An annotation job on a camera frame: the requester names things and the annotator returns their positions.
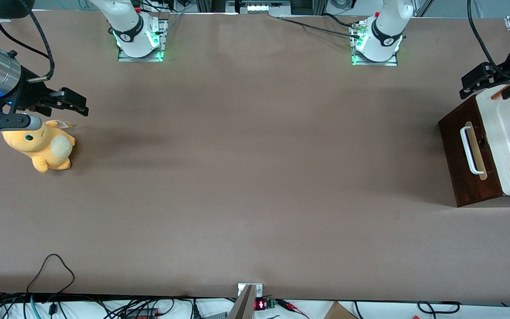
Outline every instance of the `yellow plush toy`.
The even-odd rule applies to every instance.
[[[63,121],[47,121],[36,131],[4,131],[4,139],[10,147],[33,160],[37,171],[46,174],[48,169],[70,168],[72,147],[76,139],[65,133],[62,127],[72,127]]]

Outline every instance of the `black cable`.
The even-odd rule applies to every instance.
[[[477,39],[477,42],[479,42],[479,46],[483,50],[483,54],[485,54],[485,57],[489,61],[489,64],[493,67],[495,71],[497,71],[498,74],[501,74],[504,78],[510,79],[510,75],[506,74],[501,67],[495,64],[493,61],[493,58],[491,57],[489,51],[487,50],[487,47],[485,47],[485,44],[483,43],[483,39],[479,35],[479,32],[475,28],[475,24],[473,23],[473,16],[471,15],[471,0],[467,0],[467,20],[469,21],[469,25],[471,27],[471,30],[473,31],[473,34],[475,38]]]
[[[161,12],[159,9],[165,9],[165,10],[171,10],[170,8],[166,8],[166,7],[159,7],[159,6],[153,6],[151,2],[149,2],[148,0],[144,0],[146,3],[144,3],[142,0],[137,0],[137,2],[139,4],[143,4],[143,5],[147,5],[147,6],[150,6],[151,8],[154,8],[156,9],[156,11],[158,12]]]
[[[9,315],[9,310],[11,310],[11,308],[13,307],[13,305],[15,304],[15,301],[16,301],[17,297],[13,298],[13,301],[11,303],[11,305],[9,306],[9,308],[7,308],[5,305],[5,313],[3,315],[3,317],[1,317],[1,319],[5,319],[5,317],[7,317]]]
[[[327,13],[327,12],[324,12],[322,14],[322,16],[329,16],[330,18],[334,19],[338,24],[341,24],[342,26],[344,27],[348,27],[348,28],[351,28],[353,24],[356,24],[357,22],[353,22],[353,23],[345,23],[343,22],[342,20],[338,19],[337,16],[334,16],[333,14],[330,14],[330,13]]]
[[[422,309],[421,304],[427,305],[430,308],[430,311],[426,311],[426,310]],[[433,315],[434,319],[437,319],[436,318],[437,314],[451,315],[452,313],[456,313],[456,312],[460,311],[460,303],[453,303],[453,304],[456,306],[456,309],[451,310],[451,311],[435,311],[434,308],[432,307],[432,305],[427,301],[417,302],[417,307],[418,307],[418,310],[422,311],[423,313],[426,313],[427,315]]]
[[[64,312],[64,309],[62,308],[62,304],[60,303],[60,300],[58,301],[58,307],[60,308],[60,312],[62,313],[62,316],[64,317],[64,319],[68,319],[68,317],[66,316],[66,313]]]
[[[39,31],[39,34],[41,35],[42,42],[44,43],[44,47],[46,49],[46,54],[48,55],[50,69],[48,70],[48,73],[43,78],[46,78],[46,81],[48,81],[54,74],[54,59],[52,58],[52,52],[50,51],[50,46],[48,45],[48,41],[46,40],[46,36],[44,35],[43,28],[41,28],[41,25],[39,24],[39,21],[37,20],[37,17],[31,10],[31,8],[29,8],[29,6],[27,6],[27,4],[25,4],[24,0],[19,0],[19,2],[22,4],[23,8],[25,8],[25,9],[27,9],[27,11],[29,11],[29,16],[31,16],[31,20],[33,20],[33,23],[37,27],[37,30]]]
[[[332,30],[328,30],[328,29],[323,29],[323,28],[320,28],[320,27],[311,26],[310,24],[305,24],[305,23],[298,22],[298,21],[295,21],[295,20],[289,20],[289,19],[285,19],[285,18],[278,18],[278,20],[283,20],[283,21],[292,22],[292,23],[295,23],[295,24],[299,24],[300,26],[313,28],[313,29],[320,30],[320,31],[324,31],[324,32],[328,32],[328,33],[331,33],[331,34],[343,35],[343,36],[348,36],[348,37],[350,37],[350,38],[356,38],[356,39],[358,39],[358,38],[359,38],[359,36],[358,36],[358,35],[345,34],[345,33],[343,33],[343,32],[338,32],[338,31],[332,31]]]
[[[31,291],[29,291],[29,288],[31,288],[31,285],[35,282],[35,280],[37,280],[37,278],[39,277],[39,275],[41,274],[41,272],[43,272],[43,268],[44,268],[44,265],[46,265],[46,262],[48,261],[48,259],[52,256],[56,256],[60,259],[60,262],[62,263],[62,265],[64,266],[64,268],[66,268],[67,271],[69,271],[69,273],[72,275],[72,280],[70,281],[69,284],[65,285],[65,287],[63,289],[60,289],[57,293],[55,293],[55,295],[58,295],[59,293],[62,293],[63,291],[65,291],[65,289],[67,289],[68,287],[70,287],[74,281],[76,280],[76,276],[74,274],[74,272],[66,265],[66,263],[64,262],[64,260],[62,259],[62,257],[60,257],[60,255],[58,254],[50,254],[48,255],[45,259],[44,259],[44,262],[42,262],[42,265],[41,265],[41,268],[39,269],[39,272],[37,272],[36,276],[33,278],[33,280],[31,280],[31,282],[29,283],[29,285],[27,285],[27,293],[32,293]]]
[[[0,22],[0,31],[1,31],[1,33],[2,33],[2,34],[4,34],[4,36],[6,36],[9,40],[11,40],[11,41],[15,42],[16,44],[19,44],[21,47],[26,48],[26,49],[28,49],[28,50],[31,50],[32,52],[35,52],[35,53],[37,53],[37,54],[40,54],[41,56],[44,56],[45,58],[48,58],[48,55],[47,55],[46,53],[41,52],[41,51],[39,51],[39,50],[37,50],[37,49],[35,49],[35,48],[33,48],[33,47],[31,47],[31,46],[27,45],[27,44],[24,44],[23,42],[21,42],[21,41],[17,40],[16,38],[13,38],[13,36],[12,36],[12,35],[10,35],[10,34],[7,32],[7,30],[5,30],[5,29],[4,29],[4,27],[1,25],[1,22]]]
[[[358,302],[354,301],[354,305],[355,305],[355,311],[357,311],[359,319],[363,319],[361,313],[359,312]]]

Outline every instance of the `electrical cord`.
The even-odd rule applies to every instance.
[[[277,18],[277,19],[278,20],[292,22],[294,24],[299,24],[300,26],[309,27],[309,28],[320,30],[320,31],[323,31],[323,32],[328,32],[328,33],[331,33],[331,34],[343,35],[343,36],[348,36],[350,38],[356,38],[356,39],[359,38],[358,35],[345,34],[343,32],[338,32],[338,31],[328,30],[328,29],[324,29],[324,28],[320,28],[320,27],[316,27],[316,26],[311,26],[310,24],[305,24],[305,23],[298,22],[298,21],[295,21],[295,20],[289,20],[289,19],[285,19],[285,18]]]
[[[353,22],[353,23],[342,22],[342,20],[338,19],[337,16],[334,16],[333,14],[330,14],[330,13],[327,13],[327,12],[324,12],[322,14],[322,16],[329,16],[330,18],[334,19],[338,24],[341,24],[342,26],[348,27],[348,28],[351,28],[353,24],[357,23],[357,22]]]
[[[501,69],[501,67],[499,67],[498,65],[495,64],[495,62],[493,61],[493,58],[491,57],[489,51],[487,50],[487,47],[485,46],[485,44],[483,42],[483,39],[481,38],[481,36],[479,35],[479,32],[475,28],[475,24],[473,23],[473,16],[471,14],[471,0],[467,0],[467,19],[469,21],[469,25],[471,27],[471,30],[473,31],[473,34],[474,34],[475,38],[477,39],[477,42],[479,42],[479,46],[483,50],[483,54],[485,54],[485,57],[489,61],[489,64],[491,64],[493,69],[495,71],[497,71],[498,74],[501,74],[504,78],[510,80],[510,75],[506,74]]]
[[[422,311],[423,313],[426,313],[427,315],[433,315],[433,318],[437,319],[436,318],[437,314],[451,315],[452,313],[456,313],[456,312],[460,311],[460,303],[453,303],[453,304],[456,305],[456,309],[451,310],[451,311],[435,311],[434,308],[432,307],[432,305],[427,301],[417,302],[417,307],[418,307],[418,310]],[[427,310],[422,309],[421,305],[427,305],[430,310],[427,311]]]
[[[57,2],[57,3],[58,3],[58,5],[59,5],[59,6],[61,6],[63,9],[67,9],[67,10],[68,10],[68,8],[66,8],[66,7],[64,6],[64,4],[62,4],[62,2],[60,2],[60,0],[56,0],[56,2]]]
[[[166,7],[160,7],[160,6],[153,6],[151,2],[149,2],[148,0],[144,0],[145,2],[143,2],[143,0],[137,0],[137,2],[141,5],[146,5],[146,6],[150,6],[151,8],[154,8],[156,11],[158,12],[162,12],[160,9],[164,9],[164,10],[171,10],[170,8],[166,8]]]
[[[31,308],[33,309],[33,313],[35,314],[35,317],[37,317],[37,319],[42,319],[41,315],[39,315],[39,311],[37,310],[37,307],[35,307],[35,299],[33,298],[33,295],[31,295]]]
[[[354,301],[354,305],[355,305],[355,311],[358,313],[359,319],[363,319],[361,312],[359,311],[358,302]]]
[[[48,61],[50,64],[50,69],[44,77],[28,79],[27,82],[39,83],[39,82],[48,81],[54,74],[54,59],[52,58],[52,52],[50,51],[50,46],[48,45],[48,41],[46,40],[46,36],[44,35],[43,28],[41,28],[41,25],[39,24],[37,17],[33,13],[33,10],[31,10],[31,8],[29,8],[29,6],[27,6],[27,4],[25,4],[24,0],[19,0],[19,2],[22,4],[23,8],[27,9],[27,11],[29,12],[29,16],[31,17],[31,19],[33,20],[33,23],[37,27],[37,30],[39,31],[39,34],[41,35],[42,42],[44,43],[44,47],[46,49],[46,54],[48,55]]]
[[[68,319],[68,317],[66,316],[66,313],[64,312],[64,309],[62,308],[62,304],[60,303],[60,300],[58,301],[58,307],[60,308],[60,312],[62,313],[62,316],[64,317],[64,319]]]
[[[48,255],[45,259],[44,259],[44,262],[42,262],[42,265],[41,265],[41,268],[39,269],[39,272],[37,272],[37,274],[35,275],[35,277],[31,280],[31,282],[29,283],[29,285],[27,285],[27,293],[32,293],[31,291],[29,291],[29,289],[31,288],[31,285],[39,278],[41,272],[43,272],[43,268],[44,266],[46,265],[46,262],[48,261],[48,259],[52,256],[56,256],[60,259],[60,262],[62,263],[62,265],[64,266],[64,268],[66,268],[67,271],[69,271],[69,273],[72,275],[72,280],[69,282],[69,284],[65,285],[63,289],[60,289],[57,293],[55,293],[55,295],[58,295],[59,293],[62,293],[63,291],[65,291],[68,287],[70,287],[74,281],[76,280],[76,276],[74,274],[74,272],[66,265],[66,263],[64,262],[64,260],[62,259],[62,257],[60,257],[60,255],[58,254],[50,254]]]
[[[44,56],[45,58],[48,58],[48,55],[44,52],[41,52],[27,44],[24,44],[23,42],[17,40],[16,38],[14,38],[12,35],[10,35],[7,30],[4,29],[4,27],[2,26],[1,22],[0,22],[0,31],[2,34],[4,34],[4,36],[6,36],[9,40],[15,42],[16,44],[19,44],[21,47],[23,48],[26,48],[28,50],[31,50],[32,52],[35,52],[37,54],[40,54],[41,56]]]

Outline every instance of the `brown table surface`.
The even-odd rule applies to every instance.
[[[184,16],[164,62],[119,63],[101,14],[36,14],[48,86],[90,112],[52,117],[77,125],[69,171],[38,173],[0,135],[0,291],[59,253],[69,292],[510,301],[510,208],[453,207],[437,130],[484,60],[467,20],[414,19],[399,67],[366,67],[347,38],[264,15]],[[477,25],[502,61],[504,22]],[[44,49],[30,19],[8,31]],[[34,290],[67,281],[53,260]]]

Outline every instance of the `drawer handle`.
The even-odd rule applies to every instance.
[[[471,129],[470,126],[465,126],[460,129],[460,136],[462,137],[462,143],[464,144],[464,151],[466,153],[467,165],[469,166],[469,170],[475,175],[483,175],[484,171],[478,171],[475,167],[475,162],[473,161],[473,154],[471,153],[471,148],[469,146],[468,141],[468,133],[467,130]]]

